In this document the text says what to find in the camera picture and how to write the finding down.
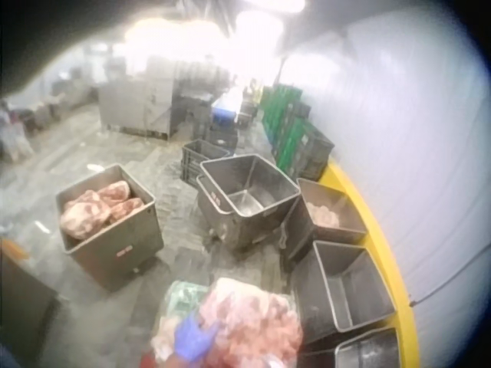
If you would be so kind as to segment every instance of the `concrete floor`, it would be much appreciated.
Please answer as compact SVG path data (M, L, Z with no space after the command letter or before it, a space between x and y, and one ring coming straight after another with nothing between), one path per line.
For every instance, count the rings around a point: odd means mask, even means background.
M181 148L189 131L183 124L170 142L101 131L97 106L83 107L32 137L32 158L0 164L0 213L2 222L13 225L8 237L29 252L24 266L60 294L39 367L138 367L163 296L175 280L209 285L229 276L282 291L274 237L239 260L209 237L197 191L180 180ZM272 159L260 123L240 142L237 153ZM112 163L124 165L157 198L165 245L125 287L108 293L62 251L54 195L93 173L88 164Z

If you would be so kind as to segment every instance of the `yellow floor edge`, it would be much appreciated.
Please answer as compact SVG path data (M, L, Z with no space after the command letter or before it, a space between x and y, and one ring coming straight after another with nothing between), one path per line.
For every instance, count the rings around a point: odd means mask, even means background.
M339 166L330 161L319 183L346 193L359 211L368 230L363 244L384 276L396 305L397 313L387 322L387 325L395 327L397 331L402 367L418 368L420 354L413 311L409 307L406 285L384 233L360 193Z

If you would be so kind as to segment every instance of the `bin handle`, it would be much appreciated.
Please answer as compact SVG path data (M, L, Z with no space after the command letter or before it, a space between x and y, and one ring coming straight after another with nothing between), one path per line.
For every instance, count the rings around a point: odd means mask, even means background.
M205 186L201 183L201 178L203 178L204 175L198 175L196 177L196 181L198 182L198 186L201 188L203 193L205 193L205 196L208 197L208 200L213 204L213 207L215 207L215 210L220 214L220 215L231 215L233 211L223 211L218 205L215 203L213 200L212 196L208 193L206 190Z

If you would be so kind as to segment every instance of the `gloved hand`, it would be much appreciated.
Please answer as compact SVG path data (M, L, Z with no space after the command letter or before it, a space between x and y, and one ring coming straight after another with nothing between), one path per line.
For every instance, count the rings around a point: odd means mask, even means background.
M176 328L174 353L190 363L196 362L211 349L218 329L216 324L208 330L201 330L196 315L189 315Z

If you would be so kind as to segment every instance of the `cable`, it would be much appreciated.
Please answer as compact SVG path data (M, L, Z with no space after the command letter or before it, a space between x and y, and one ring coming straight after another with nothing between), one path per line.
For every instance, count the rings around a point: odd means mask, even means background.
M420 298L418 301L411 301L409 303L410 307L414 307L418 305L419 303L424 302L426 299L429 299L430 297L434 296L438 291L446 287L454 278L456 278L462 271L464 271L470 264L472 264L480 255L482 255L485 251L488 250L488 248L491 248L491 243L489 243L486 247L478 251L473 257L469 259L457 272L452 274L449 278L447 278L444 282L440 283L438 286L433 288L430 292L428 292L425 296Z

